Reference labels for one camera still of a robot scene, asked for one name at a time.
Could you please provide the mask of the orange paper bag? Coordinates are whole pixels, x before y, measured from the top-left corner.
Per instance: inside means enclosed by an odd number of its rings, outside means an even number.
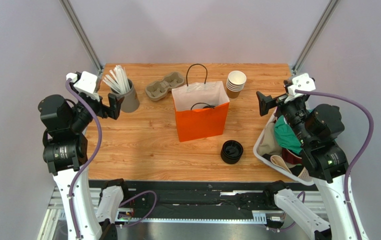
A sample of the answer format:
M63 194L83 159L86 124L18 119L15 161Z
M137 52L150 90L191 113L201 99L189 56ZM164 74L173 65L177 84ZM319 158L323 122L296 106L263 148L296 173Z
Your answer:
M221 81L189 83L171 90L176 130L180 142L222 135L230 99Z

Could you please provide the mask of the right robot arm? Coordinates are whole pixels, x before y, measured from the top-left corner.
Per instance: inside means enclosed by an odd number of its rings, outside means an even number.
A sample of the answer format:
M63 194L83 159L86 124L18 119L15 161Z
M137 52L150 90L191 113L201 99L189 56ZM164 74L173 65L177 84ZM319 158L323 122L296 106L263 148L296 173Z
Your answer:
M264 195L266 205L279 208L312 240L366 240L366 234L358 214L351 189L351 171L367 148L374 131L371 113L358 102L332 93L324 97L342 100L358 107L368 119L367 137L352 161L336 143L344 131L338 106L320 104L312 111L306 108L311 91L300 90L299 97L287 101L287 95L271 97L257 92L259 113L268 114L276 108L297 137L302 164L316 185L324 203L328 219L323 220L309 209L281 180L268 185Z

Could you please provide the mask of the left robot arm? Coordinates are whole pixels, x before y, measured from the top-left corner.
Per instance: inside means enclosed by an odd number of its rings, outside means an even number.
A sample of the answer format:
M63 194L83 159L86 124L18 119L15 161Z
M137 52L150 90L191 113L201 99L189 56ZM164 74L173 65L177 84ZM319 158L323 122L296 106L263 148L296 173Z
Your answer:
M43 160L60 190L66 214L68 239L116 240L115 220L121 201L127 193L125 181L107 181L94 210L88 179L88 140L83 134L93 119L118 119L123 97L110 93L109 105L80 93L81 102L69 105L59 94L46 97L38 104L43 133Z

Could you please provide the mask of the grey straw holder cup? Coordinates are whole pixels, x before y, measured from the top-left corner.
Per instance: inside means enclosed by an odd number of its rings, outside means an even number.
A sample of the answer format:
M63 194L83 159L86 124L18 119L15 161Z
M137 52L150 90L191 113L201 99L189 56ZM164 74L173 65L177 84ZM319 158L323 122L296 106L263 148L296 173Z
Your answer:
M135 86L129 78L128 78L128 84L129 84L130 90L125 94L119 94L113 88L110 88L110 92L113 93L115 96L118 96L119 98L122 98L122 97L124 98L120 107L120 110L122 112L133 113L139 108L140 101L138 99Z

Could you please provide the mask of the green cloth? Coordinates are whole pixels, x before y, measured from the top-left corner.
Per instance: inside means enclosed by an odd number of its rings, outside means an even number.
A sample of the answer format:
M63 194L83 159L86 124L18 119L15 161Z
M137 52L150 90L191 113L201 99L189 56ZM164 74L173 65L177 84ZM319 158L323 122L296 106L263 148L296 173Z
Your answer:
M283 115L280 116L274 124L274 136L280 147L291 151L295 155L300 155L302 150L301 143Z

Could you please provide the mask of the stack of paper cups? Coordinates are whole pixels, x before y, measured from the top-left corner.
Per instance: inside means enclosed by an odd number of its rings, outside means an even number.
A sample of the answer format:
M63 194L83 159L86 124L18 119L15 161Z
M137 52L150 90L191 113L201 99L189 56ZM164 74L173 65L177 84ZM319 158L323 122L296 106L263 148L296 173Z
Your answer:
M236 99L247 81L247 76L239 70L231 71L226 80L226 94L230 99Z

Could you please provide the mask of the beige cloth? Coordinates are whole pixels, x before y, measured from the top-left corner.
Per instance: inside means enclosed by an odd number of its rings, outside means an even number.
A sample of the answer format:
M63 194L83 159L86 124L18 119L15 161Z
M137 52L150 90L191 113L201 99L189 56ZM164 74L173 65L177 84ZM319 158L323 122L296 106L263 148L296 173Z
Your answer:
M264 128L264 135L257 148L257 153L263 155L281 155L282 147L278 144L275 137L275 123L269 122Z

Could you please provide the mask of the white laundry basket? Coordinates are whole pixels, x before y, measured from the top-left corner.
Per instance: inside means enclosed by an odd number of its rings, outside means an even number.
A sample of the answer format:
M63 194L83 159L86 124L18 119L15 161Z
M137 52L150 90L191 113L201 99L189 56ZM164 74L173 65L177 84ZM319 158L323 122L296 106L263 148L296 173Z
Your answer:
M272 114L269 120L267 121L267 124L270 122L276 123L277 117ZM312 186L314 184L313 179L311 176L309 176L308 171L303 165L297 164L293 165L290 163L287 163L283 160L282 155L259 155L257 153L257 149L259 144L261 143L262 137L264 136L264 129L262 130L261 134L259 135L254 147L253 147L253 153L255 157L266 164L268 167L278 171L282 175L290 178L291 180L301 183L306 186Z

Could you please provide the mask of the dark red cloth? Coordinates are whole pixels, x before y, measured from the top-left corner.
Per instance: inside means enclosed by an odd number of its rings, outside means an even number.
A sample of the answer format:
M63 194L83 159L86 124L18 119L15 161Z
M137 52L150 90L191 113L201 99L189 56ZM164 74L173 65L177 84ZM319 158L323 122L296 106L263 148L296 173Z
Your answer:
M302 158L298 155L292 152L291 150L287 148L282 148L282 153L281 153L282 159L292 165L302 165L303 161Z

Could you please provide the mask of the stack of black lids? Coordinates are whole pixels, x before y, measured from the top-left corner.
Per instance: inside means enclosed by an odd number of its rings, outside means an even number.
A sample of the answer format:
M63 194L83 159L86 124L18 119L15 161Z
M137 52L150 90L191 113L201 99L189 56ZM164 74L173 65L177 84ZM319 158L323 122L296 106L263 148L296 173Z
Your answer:
M227 140L220 151L221 159L229 165L236 164L244 153L243 146L236 140Z

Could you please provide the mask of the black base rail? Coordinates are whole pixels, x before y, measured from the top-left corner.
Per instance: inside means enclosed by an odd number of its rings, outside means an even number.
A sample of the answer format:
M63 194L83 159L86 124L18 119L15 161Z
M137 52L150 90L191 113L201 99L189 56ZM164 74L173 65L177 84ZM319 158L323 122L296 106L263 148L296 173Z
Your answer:
M269 182L126 180L126 206L150 219L249 220L256 210L276 211L263 193Z

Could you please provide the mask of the right aluminium frame post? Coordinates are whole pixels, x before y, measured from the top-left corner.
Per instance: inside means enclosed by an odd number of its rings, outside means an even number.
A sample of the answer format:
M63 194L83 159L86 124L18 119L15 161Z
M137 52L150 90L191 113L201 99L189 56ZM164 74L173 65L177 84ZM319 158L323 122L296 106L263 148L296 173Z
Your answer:
M334 14L334 11L336 10L337 6L340 4L340 0L329 0L328 4L326 5L323 13L321 14L320 18L318 19L313 31L311 32L309 38L306 41L306 44L304 45L303 49L301 50L297 60L290 68L291 74L296 75L299 73L299 71L302 69L304 62L306 61L307 57L309 56L311 50L315 46L318 38L320 37L322 31L328 24L330 18Z

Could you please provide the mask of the aluminium frame post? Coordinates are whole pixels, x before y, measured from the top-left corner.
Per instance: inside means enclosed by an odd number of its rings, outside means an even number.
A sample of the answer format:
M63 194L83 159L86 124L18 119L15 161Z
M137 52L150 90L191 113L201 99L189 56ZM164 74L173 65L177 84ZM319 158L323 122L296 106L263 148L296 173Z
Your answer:
M100 75L103 70L104 66L101 63L99 57L97 56L97 53L95 49L93 48L90 39L88 38L80 20L77 15L77 13L74 10L74 7L70 0L59 0L61 6L63 7L64 12L66 13L66 16L68 17L69 21L71 22L75 32L77 33L78 38L80 39L85 51L87 52L91 62L97 69L98 74Z
M309 38L306 41L306 44L304 45L303 49L301 50L297 60L290 68L291 74L296 75L299 73L299 71L302 69L304 62L306 61L307 57L309 56L311 50L315 46L318 38L320 37L322 31L328 24L330 18L334 14L334 11L336 10L337 6L340 4L340 0L329 0L328 4L326 5L323 13L321 14L320 18L318 19L313 31L311 32Z

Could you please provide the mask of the left aluminium frame post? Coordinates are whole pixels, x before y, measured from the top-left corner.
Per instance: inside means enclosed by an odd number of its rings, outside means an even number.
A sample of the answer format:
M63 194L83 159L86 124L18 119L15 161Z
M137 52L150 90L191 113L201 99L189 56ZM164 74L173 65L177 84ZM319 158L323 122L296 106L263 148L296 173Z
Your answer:
M80 20L77 15L77 13L74 10L74 7L70 0L59 0L61 6L63 7L64 12L66 13L66 16L68 17L69 21L71 22L75 32L77 33L78 38L80 39L85 51L87 52L91 62L97 69L98 74L100 75L103 70L104 66L101 63L99 57L97 56L97 53L95 49L93 48L90 39L88 38Z

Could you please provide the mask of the aluminium front frame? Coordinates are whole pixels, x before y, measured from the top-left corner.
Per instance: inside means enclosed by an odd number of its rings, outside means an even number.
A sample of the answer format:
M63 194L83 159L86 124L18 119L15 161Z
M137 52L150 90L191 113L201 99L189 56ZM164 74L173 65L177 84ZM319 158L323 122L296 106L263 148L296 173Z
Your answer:
M327 220L304 204L306 187L267 182L84 180L59 183L70 240L116 240L141 223L228 223L244 221L274 227L284 212L312 240L360 240L356 210L346 181L314 186Z

